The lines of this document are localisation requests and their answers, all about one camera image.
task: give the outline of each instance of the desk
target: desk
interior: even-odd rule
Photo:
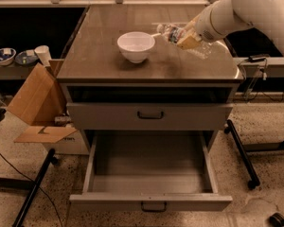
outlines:
[[[116,40],[186,23],[203,5],[94,5],[58,74],[75,127],[94,133],[82,194],[90,210],[220,211],[208,152],[242,76],[227,48],[202,60],[156,38],[149,58],[126,61]]]

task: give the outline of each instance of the floor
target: floor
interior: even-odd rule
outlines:
[[[241,141],[277,142],[284,139],[284,102],[238,102],[230,118]],[[30,178],[35,178],[46,150],[39,144],[13,143],[27,127],[10,113],[0,122],[0,152]],[[275,212],[284,216],[284,151],[253,153],[251,161],[261,185],[249,190],[249,176],[230,134],[218,133],[210,151],[222,195],[233,197],[223,212],[92,212],[79,211],[69,195],[80,192],[87,156],[57,155],[59,164],[50,165],[42,189],[54,202],[63,227],[69,226],[197,226],[260,227],[271,226],[268,218]],[[22,178],[0,157],[0,177]],[[26,191],[0,189],[0,227],[13,224],[25,199]],[[25,227],[61,226],[48,197],[39,191],[26,219]]]

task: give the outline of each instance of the drawer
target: drawer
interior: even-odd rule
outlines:
[[[223,130],[232,104],[68,103],[77,129]]]
[[[199,131],[96,131],[82,194],[72,204],[104,211],[221,211]]]

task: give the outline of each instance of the black handle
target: black handle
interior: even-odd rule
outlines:
[[[161,111],[160,114],[158,115],[145,115],[141,113],[140,111],[138,111],[136,115],[140,119],[162,119],[164,117],[164,112]]]
[[[163,213],[163,212],[166,212],[167,211],[167,203],[164,202],[164,207],[163,209],[146,209],[144,207],[144,203],[143,201],[141,201],[141,209],[143,212],[146,212],[146,213]]]

